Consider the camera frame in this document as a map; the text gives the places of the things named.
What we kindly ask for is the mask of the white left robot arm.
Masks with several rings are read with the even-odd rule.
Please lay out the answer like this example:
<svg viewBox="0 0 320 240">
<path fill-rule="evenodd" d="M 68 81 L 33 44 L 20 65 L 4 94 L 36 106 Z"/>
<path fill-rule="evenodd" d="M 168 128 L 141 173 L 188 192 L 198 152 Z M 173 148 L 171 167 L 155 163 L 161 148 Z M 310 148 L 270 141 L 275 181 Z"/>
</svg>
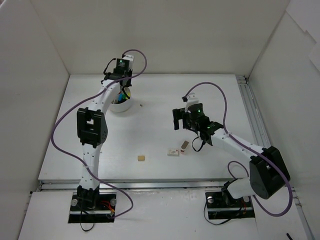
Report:
<svg viewBox="0 0 320 240">
<path fill-rule="evenodd" d="M 108 136 L 105 114 L 109 107 L 114 112 L 124 112 L 130 108 L 131 86 L 130 79 L 114 83 L 100 96 L 95 97 L 86 108 L 77 110 L 77 136 L 82 145 L 82 159 L 86 163 L 77 196 L 89 210 L 96 209 L 100 204 L 100 183 L 91 174 L 98 176 L 100 150 Z"/>
</svg>

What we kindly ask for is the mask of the tan small eraser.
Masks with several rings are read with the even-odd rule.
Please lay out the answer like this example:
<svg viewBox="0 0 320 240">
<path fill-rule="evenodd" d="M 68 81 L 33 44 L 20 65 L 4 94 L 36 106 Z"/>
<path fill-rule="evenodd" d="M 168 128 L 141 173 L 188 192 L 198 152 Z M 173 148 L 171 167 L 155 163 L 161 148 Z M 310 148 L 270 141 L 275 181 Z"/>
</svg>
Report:
<svg viewBox="0 0 320 240">
<path fill-rule="evenodd" d="M 144 161 L 146 160 L 146 157 L 145 157 L 144 155 L 138 155 L 138 156 L 137 156 L 137 160 L 138 160 L 139 162 L 144 162 Z"/>
</svg>

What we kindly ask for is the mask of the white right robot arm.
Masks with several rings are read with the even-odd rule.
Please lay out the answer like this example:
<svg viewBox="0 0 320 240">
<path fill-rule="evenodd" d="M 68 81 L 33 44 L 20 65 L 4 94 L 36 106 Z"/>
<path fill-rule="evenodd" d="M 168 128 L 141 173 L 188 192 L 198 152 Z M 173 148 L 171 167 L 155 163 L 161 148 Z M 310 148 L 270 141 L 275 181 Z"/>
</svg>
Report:
<svg viewBox="0 0 320 240">
<path fill-rule="evenodd" d="M 217 147 L 237 160 L 249 164 L 249 176 L 225 184 L 221 200 L 233 206 L 244 196 L 256 195 L 267 200 L 278 190 L 289 185 L 290 175 L 280 151 L 252 144 L 225 131 L 222 124 L 211 121 L 204 114 L 201 103 L 172 111 L 174 129 L 183 127 L 198 135 L 204 144 Z"/>
</svg>

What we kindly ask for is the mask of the white eraser red print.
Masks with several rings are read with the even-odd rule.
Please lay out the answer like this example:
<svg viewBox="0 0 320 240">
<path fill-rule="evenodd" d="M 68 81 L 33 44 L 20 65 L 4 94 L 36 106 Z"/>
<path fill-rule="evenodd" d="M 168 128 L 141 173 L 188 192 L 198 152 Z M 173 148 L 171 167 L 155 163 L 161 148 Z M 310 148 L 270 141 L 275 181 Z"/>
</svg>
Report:
<svg viewBox="0 0 320 240">
<path fill-rule="evenodd" d="M 170 157 L 178 157 L 180 155 L 180 151 L 177 148 L 170 148 L 167 151 L 167 155 Z"/>
</svg>

